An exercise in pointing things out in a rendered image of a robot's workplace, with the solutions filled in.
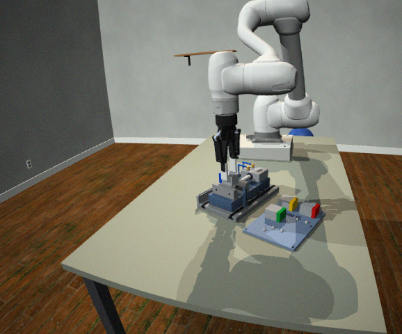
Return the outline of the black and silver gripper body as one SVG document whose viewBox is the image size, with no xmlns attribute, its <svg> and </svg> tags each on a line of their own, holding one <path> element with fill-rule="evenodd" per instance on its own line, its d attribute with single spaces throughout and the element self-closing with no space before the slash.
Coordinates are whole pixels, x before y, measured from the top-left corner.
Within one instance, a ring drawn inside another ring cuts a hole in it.
<svg viewBox="0 0 402 334">
<path fill-rule="evenodd" d="M 218 132 L 220 130 L 220 137 L 223 141 L 226 141 L 226 133 L 231 133 L 232 130 L 236 131 L 235 125 L 237 125 L 237 114 L 235 113 L 233 116 L 217 116 L 216 114 L 215 117 Z"/>
</svg>

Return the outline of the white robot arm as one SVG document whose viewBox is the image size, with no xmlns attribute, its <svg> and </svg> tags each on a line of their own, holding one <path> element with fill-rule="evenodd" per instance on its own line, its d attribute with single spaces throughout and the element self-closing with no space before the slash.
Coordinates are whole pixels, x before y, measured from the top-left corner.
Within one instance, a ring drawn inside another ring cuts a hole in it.
<svg viewBox="0 0 402 334">
<path fill-rule="evenodd" d="M 305 92 L 300 31 L 310 17 L 307 0 L 253 0 L 241 10 L 238 37 L 260 57 L 239 63 L 232 51 L 209 59 L 208 80 L 213 113 L 233 116 L 239 112 L 239 95 L 258 96 L 253 109 L 252 143 L 282 143 L 280 128 L 304 129 L 319 122 L 320 108 Z M 268 43 L 253 32 L 273 25 L 280 37 L 283 61 Z M 276 95 L 287 94 L 284 102 Z"/>
</svg>

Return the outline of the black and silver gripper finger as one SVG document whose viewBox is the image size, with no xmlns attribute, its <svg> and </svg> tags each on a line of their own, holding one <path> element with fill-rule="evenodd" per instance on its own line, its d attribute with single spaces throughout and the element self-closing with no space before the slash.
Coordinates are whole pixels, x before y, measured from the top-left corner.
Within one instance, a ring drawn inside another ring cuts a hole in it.
<svg viewBox="0 0 402 334">
<path fill-rule="evenodd" d="M 228 144 L 229 154 L 230 154 L 230 171 L 237 173 L 236 171 L 236 159 L 238 159 L 238 155 L 240 155 L 240 133 L 241 129 L 237 129 L 236 131 L 232 130 L 232 140 Z M 234 142 L 235 141 L 235 142 Z M 235 146 L 236 144 L 236 146 Z"/>
<path fill-rule="evenodd" d="M 230 132 L 226 133 L 226 141 L 220 138 L 220 130 L 217 135 L 212 136 L 214 141 L 216 161 L 220 162 L 221 179 L 228 181 L 227 149 L 230 142 Z"/>
</svg>

